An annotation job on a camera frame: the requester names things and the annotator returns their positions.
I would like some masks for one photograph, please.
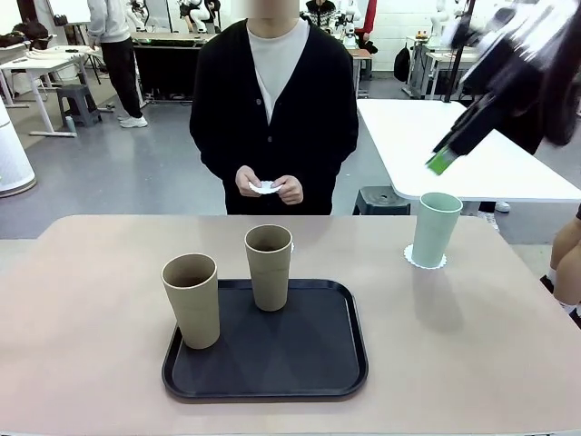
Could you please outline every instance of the person's right hand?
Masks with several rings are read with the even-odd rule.
[[[240,191],[242,197],[260,197],[259,193],[255,193],[251,188],[249,183],[252,183],[257,188],[262,187],[262,182],[256,177],[254,171],[244,165],[240,167],[240,170],[236,173],[236,186]]]

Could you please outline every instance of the white sneaker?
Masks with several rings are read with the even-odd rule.
[[[496,230],[497,232],[500,232],[500,228],[498,227],[498,224],[497,224],[497,218],[494,216],[494,214],[492,212],[478,211],[478,218],[486,220],[487,223],[489,223],[492,227],[494,227],[494,230]]]
[[[133,127],[147,127],[147,121],[144,117],[133,118],[132,116],[126,120],[120,121],[119,124],[125,129],[131,129]]]
[[[507,202],[497,202],[495,209],[497,212],[500,212],[500,213],[509,213],[510,212],[510,204],[508,204]]]

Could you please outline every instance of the black tray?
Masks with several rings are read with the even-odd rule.
[[[367,379],[353,295],[326,280],[290,280],[289,299],[263,312],[250,280],[220,280],[220,339],[192,350],[176,328],[162,368],[166,388],[186,399],[329,398]]]

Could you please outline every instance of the white coaster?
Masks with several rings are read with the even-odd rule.
[[[414,266],[417,266],[418,268],[421,268],[422,270],[439,270],[440,268],[444,268],[446,266],[446,263],[448,263],[448,259],[444,254],[444,256],[442,257],[442,262],[438,266],[434,268],[426,268],[425,266],[418,265],[417,263],[411,260],[411,254],[413,253],[413,251],[414,244],[408,245],[406,249],[403,251],[403,255],[409,263],[411,263]]]
[[[255,193],[261,193],[261,194],[268,194],[268,193],[277,193],[281,186],[278,186],[276,188],[272,188],[272,185],[274,184],[274,182],[262,182],[262,187],[258,187],[258,186],[254,186],[252,183],[248,183],[248,185],[250,186],[250,188],[255,192]]]

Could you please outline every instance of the green cup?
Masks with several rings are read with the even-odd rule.
[[[421,196],[412,261],[424,268],[436,268],[441,264],[462,207],[458,198],[447,193]]]

